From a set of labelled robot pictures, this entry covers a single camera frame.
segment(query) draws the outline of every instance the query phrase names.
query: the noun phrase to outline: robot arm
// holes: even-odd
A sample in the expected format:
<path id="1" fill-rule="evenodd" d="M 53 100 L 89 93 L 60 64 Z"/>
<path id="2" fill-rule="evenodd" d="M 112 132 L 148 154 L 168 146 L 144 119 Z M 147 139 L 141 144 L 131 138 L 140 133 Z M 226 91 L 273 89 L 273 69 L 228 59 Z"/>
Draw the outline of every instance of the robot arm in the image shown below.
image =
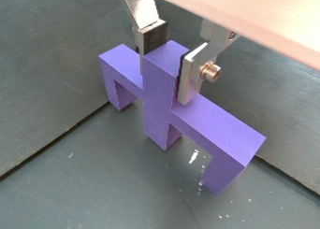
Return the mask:
<path id="1" fill-rule="evenodd" d="M 121 3 L 132 23 L 135 45 L 141 57 L 165 43 L 167 23 L 159 18 L 153 0 L 121 0 Z M 202 81 L 215 81 L 219 75 L 216 56 L 238 39 L 232 31 L 204 19 L 199 35 L 207 42 L 180 59 L 177 101 L 183 105 L 198 94 Z"/>

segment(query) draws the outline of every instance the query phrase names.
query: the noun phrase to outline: brass screw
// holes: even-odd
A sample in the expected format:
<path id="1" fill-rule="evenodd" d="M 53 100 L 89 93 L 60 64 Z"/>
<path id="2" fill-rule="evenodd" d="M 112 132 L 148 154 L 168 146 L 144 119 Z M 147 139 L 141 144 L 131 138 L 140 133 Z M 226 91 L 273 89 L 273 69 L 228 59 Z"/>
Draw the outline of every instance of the brass screw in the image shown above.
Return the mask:
<path id="1" fill-rule="evenodd" d="M 202 79 L 206 79 L 208 82 L 214 82 L 219 76 L 220 67 L 214 64 L 214 62 L 208 61 L 199 68 L 199 76 Z"/>

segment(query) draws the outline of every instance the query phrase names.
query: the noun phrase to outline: purple h-shaped object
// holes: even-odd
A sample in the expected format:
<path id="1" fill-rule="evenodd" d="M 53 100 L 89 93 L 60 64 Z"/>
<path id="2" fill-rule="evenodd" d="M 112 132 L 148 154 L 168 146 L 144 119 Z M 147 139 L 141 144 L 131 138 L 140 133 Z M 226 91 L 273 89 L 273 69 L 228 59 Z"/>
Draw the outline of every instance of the purple h-shaped object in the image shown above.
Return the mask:
<path id="1" fill-rule="evenodd" d="M 184 134 L 214 156 L 200 181 L 219 194 L 244 169 L 265 137 L 199 94 L 176 100 L 179 58 L 187 51 L 168 41 L 143 56 L 124 45 L 100 55 L 108 100 L 117 110 L 136 97 L 143 103 L 144 133 L 163 150 Z"/>

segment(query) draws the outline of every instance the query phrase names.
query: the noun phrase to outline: purple block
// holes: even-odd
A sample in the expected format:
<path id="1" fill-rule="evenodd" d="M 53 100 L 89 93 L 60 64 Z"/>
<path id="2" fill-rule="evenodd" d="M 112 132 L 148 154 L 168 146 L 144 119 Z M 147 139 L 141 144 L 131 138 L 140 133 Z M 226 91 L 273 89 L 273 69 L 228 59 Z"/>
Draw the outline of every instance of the purple block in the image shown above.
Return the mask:
<path id="1" fill-rule="evenodd" d="M 144 133 L 163 150 L 184 134 L 214 156 L 200 181 L 219 194 L 244 169 L 265 137 L 199 94 L 184 106 L 176 100 L 179 57 L 173 41 L 140 57 L 124 45 L 100 55 L 108 100 L 121 110 L 139 98 Z"/>

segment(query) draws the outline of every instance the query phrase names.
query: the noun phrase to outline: gray floor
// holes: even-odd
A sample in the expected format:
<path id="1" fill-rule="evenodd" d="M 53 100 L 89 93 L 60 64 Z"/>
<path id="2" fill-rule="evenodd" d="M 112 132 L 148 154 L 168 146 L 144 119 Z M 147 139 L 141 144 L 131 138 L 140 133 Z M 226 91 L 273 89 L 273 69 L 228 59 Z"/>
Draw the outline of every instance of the gray floor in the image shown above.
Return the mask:
<path id="1" fill-rule="evenodd" d="M 159 149 L 140 102 L 108 105 L 2 179 L 1 228 L 318 228 L 318 197 L 256 160 L 212 196 L 198 186 L 208 160 L 187 138 Z"/>

